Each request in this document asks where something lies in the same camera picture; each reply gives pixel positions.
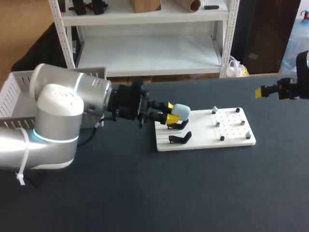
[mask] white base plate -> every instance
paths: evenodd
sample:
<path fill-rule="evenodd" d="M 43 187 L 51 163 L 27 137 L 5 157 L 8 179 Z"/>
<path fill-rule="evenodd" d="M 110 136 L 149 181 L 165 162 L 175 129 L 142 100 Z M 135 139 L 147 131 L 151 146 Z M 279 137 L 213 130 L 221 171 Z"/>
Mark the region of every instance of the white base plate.
<path fill-rule="evenodd" d="M 189 131 L 192 133 L 187 144 L 170 144 L 169 136 L 184 137 Z M 251 138 L 246 139 L 250 131 Z M 242 108 L 219 109 L 216 114 L 212 110 L 191 111 L 189 123 L 183 130 L 169 129 L 166 125 L 155 122 L 156 146 L 158 151 L 190 150 L 202 148 L 250 146 L 255 145 L 255 137 Z"/>

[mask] cardboard box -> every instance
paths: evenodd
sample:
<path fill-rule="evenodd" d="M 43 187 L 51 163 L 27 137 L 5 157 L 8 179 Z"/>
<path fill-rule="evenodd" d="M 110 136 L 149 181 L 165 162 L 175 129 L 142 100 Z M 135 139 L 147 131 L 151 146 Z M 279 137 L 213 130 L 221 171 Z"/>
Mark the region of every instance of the cardboard box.
<path fill-rule="evenodd" d="M 161 10 L 161 0 L 131 0 L 135 13 Z"/>

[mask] black table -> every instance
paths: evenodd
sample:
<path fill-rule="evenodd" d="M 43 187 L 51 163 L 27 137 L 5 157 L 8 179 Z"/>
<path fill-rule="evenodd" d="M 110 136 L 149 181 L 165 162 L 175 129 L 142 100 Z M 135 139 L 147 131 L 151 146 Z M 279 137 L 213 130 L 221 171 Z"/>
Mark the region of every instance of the black table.
<path fill-rule="evenodd" d="M 158 152 L 153 123 L 106 122 L 38 189 L 0 172 L 0 230 L 308 231 L 309 101 L 254 98 L 280 78 L 146 85 L 153 99 L 192 110 L 242 107 L 256 145 Z"/>

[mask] black cable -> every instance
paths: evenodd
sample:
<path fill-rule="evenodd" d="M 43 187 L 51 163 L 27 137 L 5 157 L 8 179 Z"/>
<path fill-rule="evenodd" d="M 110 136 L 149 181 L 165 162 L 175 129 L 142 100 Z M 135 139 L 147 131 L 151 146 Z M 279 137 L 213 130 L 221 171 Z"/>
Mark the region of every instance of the black cable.
<path fill-rule="evenodd" d="M 91 135 L 89 136 L 89 138 L 86 139 L 85 141 L 81 142 L 80 144 L 78 144 L 77 147 L 81 147 L 81 146 L 83 146 L 83 145 L 89 143 L 89 142 L 93 139 L 93 137 L 96 135 L 97 128 L 98 128 L 99 124 L 100 124 L 101 122 L 107 121 L 107 120 L 115 121 L 115 117 L 111 116 L 111 117 L 104 117 L 104 118 L 100 119 L 100 120 L 96 123 L 95 127 L 92 129 L 92 132 L 91 132 Z"/>

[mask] white plastic basket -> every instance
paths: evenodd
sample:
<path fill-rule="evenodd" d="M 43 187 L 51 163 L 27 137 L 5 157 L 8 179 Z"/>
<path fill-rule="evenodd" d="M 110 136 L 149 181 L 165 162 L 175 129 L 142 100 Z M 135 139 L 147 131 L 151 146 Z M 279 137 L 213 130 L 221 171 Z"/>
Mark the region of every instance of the white plastic basket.
<path fill-rule="evenodd" d="M 81 73 L 106 79 L 106 68 L 74 69 Z M 33 71 L 11 72 L 0 92 L 0 127 L 33 129 L 36 102 L 29 95 Z M 84 114 L 82 128 L 94 127 L 99 116 Z"/>

